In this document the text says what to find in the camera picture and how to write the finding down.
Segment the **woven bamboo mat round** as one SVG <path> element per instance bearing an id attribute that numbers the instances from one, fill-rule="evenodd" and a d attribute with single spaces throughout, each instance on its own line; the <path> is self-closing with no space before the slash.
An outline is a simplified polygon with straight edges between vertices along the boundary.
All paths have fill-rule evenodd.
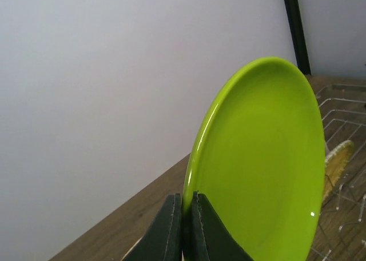
<path id="1" fill-rule="evenodd" d="M 333 149 L 325 144 L 325 175 L 321 207 L 324 207 L 330 197 L 334 195 L 340 185 L 345 169 L 349 164 L 355 147 L 351 140 L 345 140 Z"/>

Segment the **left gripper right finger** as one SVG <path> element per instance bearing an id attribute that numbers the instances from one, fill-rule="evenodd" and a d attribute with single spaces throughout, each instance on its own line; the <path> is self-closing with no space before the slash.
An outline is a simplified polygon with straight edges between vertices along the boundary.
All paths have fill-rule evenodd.
<path id="1" fill-rule="evenodd" d="M 193 193 L 191 260 L 252 260 L 233 239 L 205 194 Z"/>

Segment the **wire dish rack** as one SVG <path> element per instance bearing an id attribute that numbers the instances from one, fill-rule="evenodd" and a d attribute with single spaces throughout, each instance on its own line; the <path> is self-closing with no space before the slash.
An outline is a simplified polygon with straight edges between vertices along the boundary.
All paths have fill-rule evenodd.
<path id="1" fill-rule="evenodd" d="M 316 94 L 325 144 L 325 198 L 308 260 L 365 260 L 365 86 L 335 83 Z"/>

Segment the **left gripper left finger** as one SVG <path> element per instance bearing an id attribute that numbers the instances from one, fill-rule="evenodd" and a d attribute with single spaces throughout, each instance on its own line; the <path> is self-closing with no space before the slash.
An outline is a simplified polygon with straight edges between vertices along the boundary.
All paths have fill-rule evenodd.
<path id="1" fill-rule="evenodd" d="M 181 260 L 180 194 L 168 195 L 146 233 L 123 260 Z"/>

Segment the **lime green plate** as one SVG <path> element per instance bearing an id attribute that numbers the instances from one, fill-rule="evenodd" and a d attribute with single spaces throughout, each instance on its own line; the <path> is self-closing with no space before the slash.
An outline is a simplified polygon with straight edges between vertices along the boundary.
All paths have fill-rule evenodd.
<path id="1" fill-rule="evenodd" d="M 278 57 L 242 67 L 210 105 L 190 153 L 185 259 L 193 259 L 197 192 L 254 260 L 305 260 L 320 215 L 324 163 L 323 121 L 303 73 Z"/>

